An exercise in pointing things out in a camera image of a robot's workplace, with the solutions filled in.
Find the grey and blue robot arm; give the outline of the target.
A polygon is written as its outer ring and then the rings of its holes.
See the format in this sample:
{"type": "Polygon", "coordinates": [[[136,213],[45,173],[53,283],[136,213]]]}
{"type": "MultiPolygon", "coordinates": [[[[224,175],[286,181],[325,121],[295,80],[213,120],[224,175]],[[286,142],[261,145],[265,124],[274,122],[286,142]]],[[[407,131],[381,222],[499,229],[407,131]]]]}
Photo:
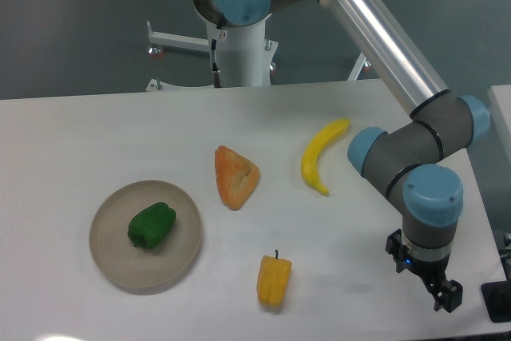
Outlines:
{"type": "MultiPolygon", "coordinates": [[[[302,0],[193,0],[207,22],[205,49],[216,88],[269,83],[274,44],[264,37],[267,18],[302,0]]],[[[440,165],[489,130],[489,111],[477,98],[455,97],[381,0],[318,0],[339,20],[410,117],[387,133],[362,130],[347,156],[402,215],[386,240],[398,271],[418,276],[436,310],[453,311],[462,286],[446,278],[463,206],[458,175],[440,165]]]]}

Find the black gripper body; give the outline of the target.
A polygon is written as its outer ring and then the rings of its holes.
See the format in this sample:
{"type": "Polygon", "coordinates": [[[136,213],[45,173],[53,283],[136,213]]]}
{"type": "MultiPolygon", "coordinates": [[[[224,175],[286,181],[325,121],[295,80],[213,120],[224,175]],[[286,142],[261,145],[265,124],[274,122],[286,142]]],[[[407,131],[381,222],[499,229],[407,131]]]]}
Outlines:
{"type": "Polygon", "coordinates": [[[440,273],[446,274],[446,268],[450,260],[449,252],[443,248],[421,248],[412,243],[404,245],[408,247],[407,269],[405,270],[418,276],[421,281],[426,276],[434,276],[440,273]]]}

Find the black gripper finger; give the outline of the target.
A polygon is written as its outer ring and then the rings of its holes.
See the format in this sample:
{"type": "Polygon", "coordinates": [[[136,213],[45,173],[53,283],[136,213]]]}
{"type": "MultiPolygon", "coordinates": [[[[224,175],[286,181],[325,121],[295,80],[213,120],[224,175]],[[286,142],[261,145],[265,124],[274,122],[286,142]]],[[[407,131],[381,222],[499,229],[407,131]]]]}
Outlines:
{"type": "Polygon", "coordinates": [[[396,265],[396,272],[401,273],[407,269],[408,247],[402,243],[402,230],[397,229],[386,239],[385,251],[391,255],[396,265]]]}
{"type": "Polygon", "coordinates": [[[463,286],[456,280],[448,280],[445,273],[422,278],[426,290],[434,298],[434,310],[453,312],[461,306],[463,286]]]}

